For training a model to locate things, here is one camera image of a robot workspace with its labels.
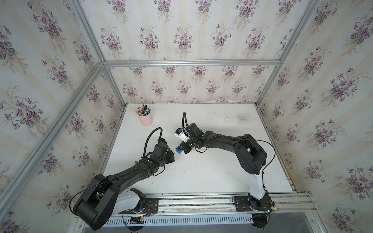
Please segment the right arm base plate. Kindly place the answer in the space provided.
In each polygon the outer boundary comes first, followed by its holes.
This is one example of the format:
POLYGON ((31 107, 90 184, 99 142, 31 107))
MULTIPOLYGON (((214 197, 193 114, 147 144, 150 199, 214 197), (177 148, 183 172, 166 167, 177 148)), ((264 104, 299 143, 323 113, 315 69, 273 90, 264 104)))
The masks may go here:
POLYGON ((264 211, 269 213, 275 209, 275 202, 269 195, 264 195, 262 199, 249 196, 235 196, 233 202, 237 212, 264 211))

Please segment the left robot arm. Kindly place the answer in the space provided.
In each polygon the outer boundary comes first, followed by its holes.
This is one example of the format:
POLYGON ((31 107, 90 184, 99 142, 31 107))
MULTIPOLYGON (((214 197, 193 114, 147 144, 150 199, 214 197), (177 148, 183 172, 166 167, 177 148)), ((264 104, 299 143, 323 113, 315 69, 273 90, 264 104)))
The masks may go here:
POLYGON ((70 211, 80 217, 92 230, 102 228, 114 213, 119 195, 133 184, 155 176, 161 167, 175 161, 174 154, 164 139, 159 139, 154 150, 135 165, 117 174, 93 177, 70 211))

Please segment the blue lego brick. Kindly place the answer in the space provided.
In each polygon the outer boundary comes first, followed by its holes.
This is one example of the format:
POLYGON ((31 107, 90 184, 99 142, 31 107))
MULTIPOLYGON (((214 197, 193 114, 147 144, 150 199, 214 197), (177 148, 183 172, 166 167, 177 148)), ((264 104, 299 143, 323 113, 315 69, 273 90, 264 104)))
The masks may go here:
POLYGON ((183 151, 180 147, 177 147, 177 148, 176 148, 176 152, 177 152, 178 154, 182 154, 184 151, 183 151))

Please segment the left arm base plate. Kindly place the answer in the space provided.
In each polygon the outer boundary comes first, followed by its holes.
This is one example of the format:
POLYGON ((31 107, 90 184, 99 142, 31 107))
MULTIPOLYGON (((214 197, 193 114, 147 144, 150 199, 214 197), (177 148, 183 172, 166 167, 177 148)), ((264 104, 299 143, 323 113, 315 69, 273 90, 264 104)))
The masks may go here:
POLYGON ((158 212, 159 198, 141 199, 137 206, 131 210, 123 210, 119 214, 142 214, 153 215, 158 212))

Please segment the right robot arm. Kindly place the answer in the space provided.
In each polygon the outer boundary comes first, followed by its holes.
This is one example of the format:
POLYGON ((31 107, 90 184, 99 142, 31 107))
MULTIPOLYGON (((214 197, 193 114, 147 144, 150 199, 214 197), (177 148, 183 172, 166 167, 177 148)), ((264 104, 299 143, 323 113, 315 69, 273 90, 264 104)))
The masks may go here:
POLYGON ((177 152, 185 154, 192 149, 221 149, 236 155, 240 166, 249 174, 249 193, 247 202, 254 211, 269 211, 272 199, 264 185, 263 170, 267 153, 250 135, 225 136, 212 131, 201 131, 194 123, 178 128, 175 136, 183 142, 177 152))

